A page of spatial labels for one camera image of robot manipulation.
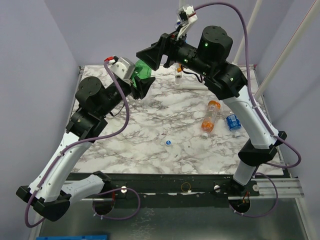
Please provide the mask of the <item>green plastic bottle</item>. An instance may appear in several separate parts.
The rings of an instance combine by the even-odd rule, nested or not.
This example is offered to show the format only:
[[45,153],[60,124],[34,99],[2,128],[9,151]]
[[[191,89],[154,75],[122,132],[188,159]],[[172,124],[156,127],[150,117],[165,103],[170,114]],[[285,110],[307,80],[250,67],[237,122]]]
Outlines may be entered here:
[[137,87],[137,80],[135,80],[135,77],[138,76],[140,79],[147,79],[151,77],[152,69],[141,59],[139,59],[135,63],[134,71],[131,75],[131,80],[133,82],[133,86]]

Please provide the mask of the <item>white blue bottle cap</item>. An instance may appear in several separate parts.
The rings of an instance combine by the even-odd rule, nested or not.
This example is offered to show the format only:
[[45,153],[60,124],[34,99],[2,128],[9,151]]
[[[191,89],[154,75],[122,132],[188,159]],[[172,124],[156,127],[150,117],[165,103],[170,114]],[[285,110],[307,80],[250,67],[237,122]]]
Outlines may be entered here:
[[166,145],[166,146],[171,146],[171,145],[172,145],[172,142],[171,142],[170,140],[166,140],[166,141],[165,141],[165,145]]

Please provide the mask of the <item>orange plastic bottle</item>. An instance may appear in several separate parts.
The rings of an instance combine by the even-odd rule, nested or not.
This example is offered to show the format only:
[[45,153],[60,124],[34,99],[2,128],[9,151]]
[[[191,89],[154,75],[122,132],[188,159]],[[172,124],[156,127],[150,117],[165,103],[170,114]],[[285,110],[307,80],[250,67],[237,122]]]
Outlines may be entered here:
[[201,136],[204,139],[207,139],[210,136],[211,132],[213,131],[217,114],[220,108],[221,108],[221,104],[215,100],[211,100],[207,104],[205,116],[201,123],[201,131],[202,131]]

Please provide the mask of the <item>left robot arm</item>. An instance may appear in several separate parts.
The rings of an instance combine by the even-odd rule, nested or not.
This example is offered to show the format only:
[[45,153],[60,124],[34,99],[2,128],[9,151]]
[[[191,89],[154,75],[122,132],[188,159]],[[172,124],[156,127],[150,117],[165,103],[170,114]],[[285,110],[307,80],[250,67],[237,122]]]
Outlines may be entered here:
[[96,171],[71,185],[65,181],[81,156],[107,126],[106,116],[122,101],[112,83],[104,87],[94,76],[83,79],[75,94],[79,107],[66,126],[59,147],[50,161],[29,185],[20,186],[16,195],[39,215],[55,222],[70,205],[91,195],[101,198],[110,194],[112,184],[107,175]]

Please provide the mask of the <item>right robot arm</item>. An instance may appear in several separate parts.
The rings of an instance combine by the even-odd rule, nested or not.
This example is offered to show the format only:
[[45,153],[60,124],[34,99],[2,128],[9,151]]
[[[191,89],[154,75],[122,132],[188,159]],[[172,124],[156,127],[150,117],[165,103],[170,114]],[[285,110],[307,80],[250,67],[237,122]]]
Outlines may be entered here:
[[223,28],[209,25],[203,29],[198,47],[186,43],[186,38],[179,38],[174,31],[162,34],[157,42],[138,51],[136,56],[156,71],[166,55],[165,68],[177,63],[203,76],[205,86],[236,115],[249,136],[238,153],[240,162],[230,183],[230,191],[241,196],[247,192],[256,168],[274,158],[276,147],[287,134],[277,130],[257,102],[250,99],[247,76],[226,61],[232,44],[232,38]]

